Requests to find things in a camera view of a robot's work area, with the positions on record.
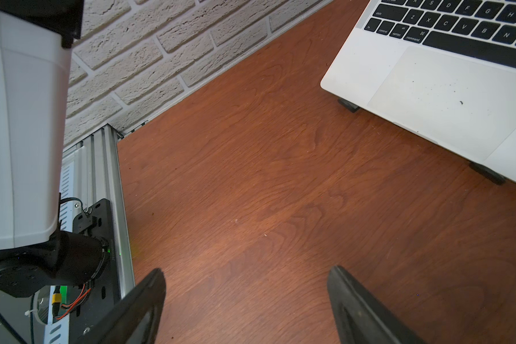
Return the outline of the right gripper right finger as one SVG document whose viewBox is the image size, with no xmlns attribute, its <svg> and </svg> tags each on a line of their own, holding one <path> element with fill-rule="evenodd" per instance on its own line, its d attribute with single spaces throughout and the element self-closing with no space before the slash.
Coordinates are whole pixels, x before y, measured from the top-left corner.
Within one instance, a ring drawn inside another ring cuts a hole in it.
<svg viewBox="0 0 516 344">
<path fill-rule="evenodd" d="M 328 274 L 328 295 L 341 343 L 423 343 L 340 265 Z"/>
</svg>

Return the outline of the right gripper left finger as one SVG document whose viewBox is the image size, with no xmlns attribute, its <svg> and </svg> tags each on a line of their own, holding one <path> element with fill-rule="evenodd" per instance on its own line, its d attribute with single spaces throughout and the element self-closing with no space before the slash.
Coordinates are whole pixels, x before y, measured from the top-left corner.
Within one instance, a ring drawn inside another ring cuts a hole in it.
<svg viewBox="0 0 516 344">
<path fill-rule="evenodd" d="M 153 269 L 78 343 L 154 343 L 166 299 L 163 271 Z"/>
</svg>

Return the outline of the silver laptop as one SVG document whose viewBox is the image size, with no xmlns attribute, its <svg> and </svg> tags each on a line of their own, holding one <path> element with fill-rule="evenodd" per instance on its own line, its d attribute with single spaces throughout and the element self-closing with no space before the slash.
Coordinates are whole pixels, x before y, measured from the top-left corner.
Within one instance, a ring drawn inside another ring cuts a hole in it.
<svg viewBox="0 0 516 344">
<path fill-rule="evenodd" d="M 516 1 L 370 1 L 320 84 L 516 182 Z"/>
</svg>

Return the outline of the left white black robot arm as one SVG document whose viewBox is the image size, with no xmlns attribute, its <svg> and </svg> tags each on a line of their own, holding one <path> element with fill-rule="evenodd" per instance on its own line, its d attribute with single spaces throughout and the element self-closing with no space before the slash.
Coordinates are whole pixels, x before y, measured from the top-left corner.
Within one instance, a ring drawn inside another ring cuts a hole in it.
<svg viewBox="0 0 516 344">
<path fill-rule="evenodd" d="M 107 240 L 61 230 L 71 49 L 82 1 L 0 1 L 0 290 L 28 298 L 96 278 Z"/>
</svg>

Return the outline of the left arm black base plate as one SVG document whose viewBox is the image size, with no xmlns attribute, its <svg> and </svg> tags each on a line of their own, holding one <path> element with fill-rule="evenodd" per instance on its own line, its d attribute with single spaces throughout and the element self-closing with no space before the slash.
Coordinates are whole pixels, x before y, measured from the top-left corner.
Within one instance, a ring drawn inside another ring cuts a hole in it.
<svg viewBox="0 0 516 344">
<path fill-rule="evenodd" d="M 82 214 L 77 215 L 73 220 L 73 232 L 101 240 L 105 244 L 107 259 L 103 263 L 100 274 L 90 281 L 91 291 L 85 301 L 70 313 L 70 343 L 76 343 L 120 301 L 111 202 L 100 199 L 93 204 L 89 219 Z"/>
</svg>

